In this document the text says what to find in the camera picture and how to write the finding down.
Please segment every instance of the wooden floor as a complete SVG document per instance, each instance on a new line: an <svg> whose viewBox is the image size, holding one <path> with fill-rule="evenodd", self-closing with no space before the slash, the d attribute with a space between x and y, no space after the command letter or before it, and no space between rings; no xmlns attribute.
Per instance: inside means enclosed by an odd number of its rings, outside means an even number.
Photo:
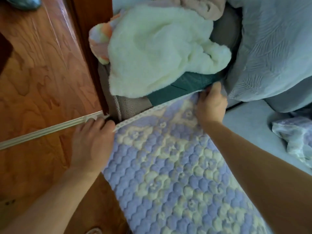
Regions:
<svg viewBox="0 0 312 234"><path fill-rule="evenodd" d="M63 0L42 2L24 12L0 0L14 47L0 75L0 142L101 110Z"/></svg>
<svg viewBox="0 0 312 234"><path fill-rule="evenodd" d="M0 229L24 212L69 167L68 128L0 151ZM84 234L93 227L103 233L125 234L127 222L101 174L74 213L66 232Z"/></svg>
<svg viewBox="0 0 312 234"><path fill-rule="evenodd" d="M63 0L33 12L0 0L0 32L13 54L0 75L0 142L100 111L90 74ZM73 128L0 151L0 229L24 212L68 168ZM101 175L66 233L93 227L125 233L126 221Z"/></svg>

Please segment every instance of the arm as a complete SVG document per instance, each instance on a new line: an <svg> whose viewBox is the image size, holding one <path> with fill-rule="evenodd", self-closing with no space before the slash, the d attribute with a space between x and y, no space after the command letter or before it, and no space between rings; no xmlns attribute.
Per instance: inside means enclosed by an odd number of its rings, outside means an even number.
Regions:
<svg viewBox="0 0 312 234"><path fill-rule="evenodd" d="M108 162L114 128L113 121L105 124L103 118L90 119L79 125L73 136L70 168L57 184L1 233L63 233L78 204Z"/></svg>
<svg viewBox="0 0 312 234"><path fill-rule="evenodd" d="M258 148L222 124L221 84L203 92L197 118L275 233L311 233L312 176Z"/></svg>

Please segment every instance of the light blue bedspread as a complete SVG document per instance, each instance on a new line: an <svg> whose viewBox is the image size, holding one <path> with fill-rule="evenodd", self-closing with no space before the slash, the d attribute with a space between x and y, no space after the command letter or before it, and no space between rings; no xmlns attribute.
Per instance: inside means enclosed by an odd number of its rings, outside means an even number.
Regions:
<svg viewBox="0 0 312 234"><path fill-rule="evenodd" d="M194 115L197 93L122 122L103 173L135 234L266 233Z"/></svg>

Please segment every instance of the white fluffy blanket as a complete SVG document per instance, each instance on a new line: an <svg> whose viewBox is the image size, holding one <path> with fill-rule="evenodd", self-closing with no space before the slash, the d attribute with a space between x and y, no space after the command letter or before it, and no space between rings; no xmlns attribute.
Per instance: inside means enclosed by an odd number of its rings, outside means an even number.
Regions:
<svg viewBox="0 0 312 234"><path fill-rule="evenodd" d="M136 6L122 17L108 45L112 95L138 98L184 72L214 74L231 52L209 40L213 21L180 7Z"/></svg>

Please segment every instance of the wooden bed frame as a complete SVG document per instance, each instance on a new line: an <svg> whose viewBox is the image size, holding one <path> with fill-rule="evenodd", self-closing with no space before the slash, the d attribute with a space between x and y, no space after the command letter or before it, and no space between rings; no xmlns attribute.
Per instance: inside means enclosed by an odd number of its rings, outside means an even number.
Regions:
<svg viewBox="0 0 312 234"><path fill-rule="evenodd" d="M89 47L89 30L99 24L108 22L113 16L112 0L65 0L67 10L72 18L78 43L88 65L94 87L104 114L108 114L108 106L99 80L98 60Z"/></svg>

